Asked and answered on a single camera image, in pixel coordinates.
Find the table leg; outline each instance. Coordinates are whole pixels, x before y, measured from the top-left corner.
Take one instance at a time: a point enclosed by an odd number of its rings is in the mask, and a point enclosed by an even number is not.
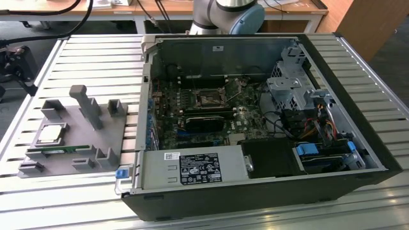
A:
[[[317,27],[318,27],[319,22],[321,22],[321,18],[322,18],[322,15],[314,15],[311,17],[311,19],[307,21],[307,24],[306,24],[306,27],[305,27],[305,30],[303,30],[305,33],[314,33],[315,32]]]
[[[145,23],[144,23],[145,17],[134,17],[133,21],[137,33],[144,35],[146,33]]]

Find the blue latch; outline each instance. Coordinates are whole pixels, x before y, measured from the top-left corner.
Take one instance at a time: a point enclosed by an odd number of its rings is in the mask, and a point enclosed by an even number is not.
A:
[[[355,144],[354,144],[351,141],[347,142],[347,147],[349,147],[349,149],[350,149],[351,152],[353,152],[354,150],[357,150]]]
[[[299,144],[295,147],[298,156],[318,154],[317,146],[313,143]]]
[[[125,179],[129,177],[129,170],[128,169],[118,169],[114,172],[116,179]]]

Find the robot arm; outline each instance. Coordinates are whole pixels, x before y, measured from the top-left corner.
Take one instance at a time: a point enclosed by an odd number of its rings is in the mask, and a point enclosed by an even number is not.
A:
[[[265,11],[255,0],[195,0],[190,35],[254,34]]]

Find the motherboard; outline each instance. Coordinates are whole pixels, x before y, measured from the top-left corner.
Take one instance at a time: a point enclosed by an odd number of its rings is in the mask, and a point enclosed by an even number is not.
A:
[[[235,145],[267,137],[257,103],[261,83],[237,76],[205,82],[199,76],[153,81],[158,149]]]

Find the white label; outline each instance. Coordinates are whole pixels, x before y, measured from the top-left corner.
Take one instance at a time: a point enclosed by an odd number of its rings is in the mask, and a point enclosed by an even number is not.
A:
[[[213,52],[222,51],[223,46],[213,46]]]
[[[132,14],[130,11],[114,11],[113,13],[114,14]]]
[[[165,152],[165,160],[178,160],[180,152]]]

